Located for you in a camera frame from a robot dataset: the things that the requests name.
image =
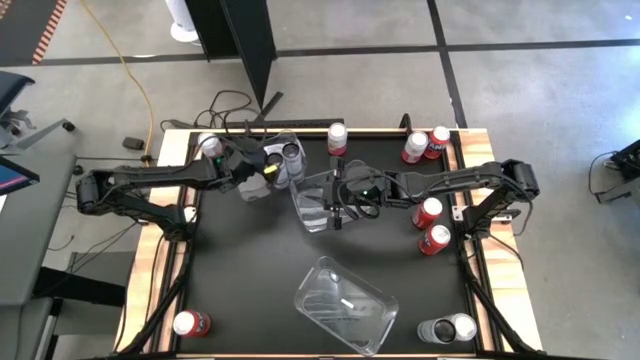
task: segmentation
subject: table leg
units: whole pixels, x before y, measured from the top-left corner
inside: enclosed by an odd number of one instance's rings
[[[40,268],[33,289],[33,293],[39,297],[58,297],[118,307],[124,305],[125,292],[124,286],[88,279],[44,266]]]

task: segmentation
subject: transparent plastic bin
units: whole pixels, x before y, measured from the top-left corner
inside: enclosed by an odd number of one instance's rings
[[[366,165],[360,160],[353,160],[345,166],[345,171],[358,166]],[[311,233],[327,229],[327,220],[331,216],[331,211],[325,210],[322,204],[322,194],[323,187],[331,181],[332,174],[333,170],[321,172],[306,177],[299,183],[292,182],[289,185],[298,217],[307,231]],[[350,208],[355,211],[355,206],[350,206]],[[369,210],[369,206],[361,206],[361,208],[364,211]],[[344,209],[340,209],[340,217],[343,224],[352,220]]]
[[[364,356],[375,355],[398,314],[398,302],[330,257],[321,257],[296,292],[298,311]]]

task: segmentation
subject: black desk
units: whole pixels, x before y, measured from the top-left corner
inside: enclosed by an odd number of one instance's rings
[[[436,173],[442,159],[408,166],[400,159],[403,134],[349,136],[347,160],[361,159],[387,170]],[[307,175],[326,171],[326,137],[302,136]],[[446,197],[438,220],[452,228]],[[466,312],[465,286],[455,255],[457,239],[433,257],[417,247],[422,232],[411,212],[382,209],[377,220],[345,224],[339,232],[307,233],[288,190],[245,203],[237,192],[205,192],[184,309],[208,313],[212,333],[181,339],[177,350],[189,354],[351,354],[354,351],[298,313],[294,294],[321,256],[341,265],[396,297],[400,311],[380,349],[383,354],[472,353],[473,343],[425,344],[417,325]]]

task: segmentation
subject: wooden table frame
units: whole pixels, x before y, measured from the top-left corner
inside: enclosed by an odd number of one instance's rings
[[[269,129],[269,133],[278,133],[284,129]],[[430,131],[432,129],[415,129],[421,131]],[[224,132],[224,130],[207,130],[209,132]],[[256,134],[261,134],[264,129],[253,130]],[[297,133],[318,133],[326,132],[327,129],[295,129]],[[405,129],[349,129],[350,133],[354,132],[367,132],[367,133],[398,133],[405,132]],[[491,149],[491,143],[486,129],[451,129],[452,132],[457,132],[460,139],[460,145],[462,149],[462,157],[464,165],[466,167],[472,167],[482,165],[488,161],[493,161],[493,151]],[[158,166],[178,166],[185,163],[185,159],[189,151],[189,138],[191,132],[202,132],[202,130],[167,130],[162,142],[162,148],[160,150],[160,156],[158,159]],[[244,130],[229,130],[231,133],[242,133]],[[452,170],[458,168],[456,162],[456,156],[452,144],[447,146],[447,155],[449,159],[449,167]],[[151,191],[150,201],[158,205],[175,204],[179,200],[180,196],[179,187],[170,188],[154,188]],[[474,204],[480,203],[491,190],[480,189],[471,192],[471,197]],[[186,196],[185,205],[193,203],[194,192],[188,191]],[[456,202],[459,205],[465,204],[464,198],[461,193],[456,194]],[[511,225],[498,225],[493,224],[491,226],[491,232],[514,249],[517,249],[515,239],[513,237],[513,231]],[[158,248],[158,259],[156,261],[155,269],[152,269],[153,259],[158,245],[158,239],[162,232],[160,228],[155,225],[145,226],[142,229],[140,235],[140,241],[138,243],[138,249],[127,288],[127,311],[126,311],[126,327],[124,334],[122,334],[122,341],[118,350],[126,347],[133,339],[133,337],[140,331],[144,325],[147,313],[150,315],[155,310],[155,306],[159,299],[159,294],[162,288],[163,277],[165,268],[167,268],[169,242],[162,241]],[[542,349],[540,343],[540,337],[538,334],[538,328],[536,325],[533,309],[531,307],[531,301],[529,299],[529,293],[527,290],[527,284],[524,278],[524,273],[520,267],[518,259],[513,256],[507,249],[503,248],[500,244],[490,239],[484,240],[483,244],[485,264],[489,275],[489,282],[491,284],[491,292],[493,295],[494,303],[500,310],[500,312],[507,319],[513,329],[518,332],[520,337],[530,346],[535,349]],[[178,244],[176,249],[176,255],[173,261],[173,268],[170,269],[171,280],[175,279],[178,275],[178,271],[182,265],[184,257],[185,245]],[[467,252],[471,253],[471,244],[467,244]],[[471,261],[472,270],[478,276],[478,257],[474,257]],[[153,276],[153,284],[151,284],[151,275]],[[147,311],[147,302],[149,301],[149,295],[151,296],[150,308]],[[169,344],[171,339],[171,324],[173,317],[176,314],[176,300],[174,300],[167,310],[162,327],[160,329],[160,337],[158,342],[157,351],[169,351]],[[489,329],[489,320],[487,313],[475,298],[475,308],[479,319],[479,328],[482,335],[482,344],[485,350],[494,350],[493,339],[491,338],[491,331]],[[509,350],[508,344],[503,342],[505,350]],[[264,355],[264,354],[207,354],[207,355],[189,355],[183,354],[179,357],[189,358],[198,357],[203,358],[207,356],[215,357],[319,357],[320,354],[306,354],[306,355]],[[334,357],[359,357],[353,354],[345,355],[332,355]],[[425,354],[403,354],[402,357],[425,357],[430,355]]]

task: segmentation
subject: black floor stripe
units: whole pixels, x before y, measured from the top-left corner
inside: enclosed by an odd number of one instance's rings
[[[581,41],[549,41],[530,43],[496,43],[496,44],[454,44],[454,45],[415,45],[415,46],[371,46],[349,48],[310,48],[289,49],[277,51],[278,57],[308,57],[308,56],[340,56],[340,55],[379,55],[379,54],[419,54],[433,52],[474,52],[474,51],[510,51],[510,50],[553,50],[553,49],[588,49],[607,47],[640,46],[640,39],[615,40],[581,40]],[[238,59],[237,56],[218,57],[211,59]],[[132,64],[198,61],[206,60],[204,54],[172,54],[156,55],[152,57],[125,56],[125,61]],[[0,61],[0,67],[17,66],[69,66],[69,65],[108,65],[117,64],[120,59],[116,56],[93,58],[61,58],[44,59],[39,65],[32,65],[31,60],[16,59]]]
[[[127,64],[144,64],[156,62],[174,62],[174,61],[199,61],[207,60],[204,54],[175,54],[175,55],[155,55],[150,57],[125,56],[124,60]],[[117,56],[105,56],[94,58],[66,58],[66,59],[44,59],[38,65],[33,66],[70,66],[70,65],[108,65],[119,64],[120,58]],[[30,66],[24,63],[0,63],[0,67]]]
[[[364,46],[350,48],[290,49],[277,51],[278,57],[411,54],[438,51],[437,45],[416,46]]]
[[[640,46],[640,39],[548,41],[528,43],[498,44],[458,44],[447,45],[449,52],[505,51],[505,50],[551,50],[551,49],[587,49],[598,47]]]
[[[442,63],[442,70],[444,72],[444,80],[447,83],[447,90],[449,91],[449,98],[451,99],[451,106],[453,107],[453,114],[458,127],[467,128],[467,119],[464,116],[464,110],[462,109],[462,99],[460,99],[460,92],[458,91],[458,84],[456,83],[456,76],[453,73],[453,65],[451,64],[451,57],[447,51],[447,41],[444,38],[444,30],[442,28],[442,22],[440,21],[440,14],[436,7],[435,0],[427,0],[429,5],[429,13],[431,14],[431,23],[433,25],[433,31],[436,36],[436,44],[439,47],[440,62]]]

